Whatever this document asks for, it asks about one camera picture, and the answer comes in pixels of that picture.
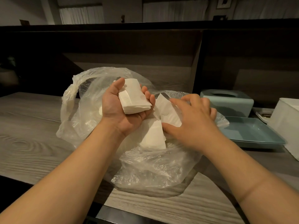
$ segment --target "gray wood grain surface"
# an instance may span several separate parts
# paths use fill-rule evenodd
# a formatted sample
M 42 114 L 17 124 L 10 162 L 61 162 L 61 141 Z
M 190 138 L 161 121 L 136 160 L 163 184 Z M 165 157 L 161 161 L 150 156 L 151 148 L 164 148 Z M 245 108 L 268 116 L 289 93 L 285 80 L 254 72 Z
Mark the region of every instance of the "gray wood grain surface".
M 36 184 L 73 151 L 55 135 L 60 106 L 61 98 L 49 95 L 15 93 L 0 98 L 0 175 Z M 248 153 L 299 186 L 299 162 L 290 154 Z M 103 181 L 94 201 L 170 224 L 244 223 L 224 179 L 205 157 L 174 188 L 125 192 Z

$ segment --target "hand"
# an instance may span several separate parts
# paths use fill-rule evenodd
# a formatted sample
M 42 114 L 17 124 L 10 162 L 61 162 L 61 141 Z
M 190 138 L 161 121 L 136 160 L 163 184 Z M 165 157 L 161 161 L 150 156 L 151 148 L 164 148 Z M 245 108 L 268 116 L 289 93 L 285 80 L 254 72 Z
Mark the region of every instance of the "hand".
M 155 96 L 150 94 L 146 86 L 142 87 L 142 92 L 144 93 L 147 100 L 152 104 L 152 108 L 147 111 L 143 111 L 136 114 L 125 115 L 121 102 L 118 98 L 119 90 L 124 86 L 125 79 L 120 78 L 106 90 L 102 98 L 102 109 L 103 118 L 102 121 L 106 121 L 113 126 L 115 126 L 124 136 L 129 135 L 135 131 L 144 120 L 154 109 L 155 106 Z
M 162 123 L 163 130 L 185 146 L 203 152 L 210 143 L 223 136 L 214 123 L 217 110 L 210 108 L 208 98 L 200 98 L 198 94 L 188 94 L 181 99 L 171 98 L 170 102 L 182 111 L 182 125 L 175 127 Z

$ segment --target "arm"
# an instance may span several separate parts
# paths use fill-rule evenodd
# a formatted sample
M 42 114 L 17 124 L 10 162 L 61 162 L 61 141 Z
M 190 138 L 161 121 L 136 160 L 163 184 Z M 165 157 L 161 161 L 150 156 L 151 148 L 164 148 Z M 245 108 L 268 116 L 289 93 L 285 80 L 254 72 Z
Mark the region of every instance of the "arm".
M 124 79 L 103 96 L 103 118 L 87 139 L 57 168 L 0 214 L 0 223 L 82 223 L 122 140 L 137 129 L 146 112 L 125 115 L 118 99 Z M 142 88 L 148 100 L 155 97 Z
M 163 123 L 164 131 L 210 159 L 250 223 L 299 222 L 299 194 L 221 133 L 207 98 L 190 94 L 171 102 L 182 111 L 182 126 Z

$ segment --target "light blue tissue box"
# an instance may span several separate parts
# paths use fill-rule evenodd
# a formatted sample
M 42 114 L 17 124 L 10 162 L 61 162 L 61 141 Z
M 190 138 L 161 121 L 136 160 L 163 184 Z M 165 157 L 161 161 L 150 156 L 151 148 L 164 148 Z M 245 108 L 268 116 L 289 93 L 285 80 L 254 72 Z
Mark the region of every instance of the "light blue tissue box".
M 211 107 L 224 116 L 248 117 L 253 107 L 253 99 L 236 90 L 204 90 L 200 97 L 210 99 Z

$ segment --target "clear plastic bag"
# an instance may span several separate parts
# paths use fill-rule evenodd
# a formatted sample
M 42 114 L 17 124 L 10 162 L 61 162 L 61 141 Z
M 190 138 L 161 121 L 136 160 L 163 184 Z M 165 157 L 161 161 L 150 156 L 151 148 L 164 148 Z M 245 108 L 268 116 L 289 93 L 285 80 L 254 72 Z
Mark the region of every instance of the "clear plastic bag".
M 79 146 L 100 122 L 102 96 L 118 77 L 138 79 L 152 94 L 165 93 L 170 98 L 181 98 L 187 94 L 170 90 L 157 91 L 148 79 L 127 68 L 89 69 L 74 75 L 73 84 L 64 92 L 61 125 L 56 135 L 73 144 L 75 148 Z M 71 116 L 77 91 L 80 94 L 79 107 Z M 216 124 L 225 127 L 229 122 L 217 113 Z M 120 145 L 104 179 L 118 188 L 142 190 L 170 187 L 181 183 L 201 156 L 196 151 L 186 149 L 175 139 L 166 140 L 166 150 L 152 151 L 134 143 L 129 135 Z

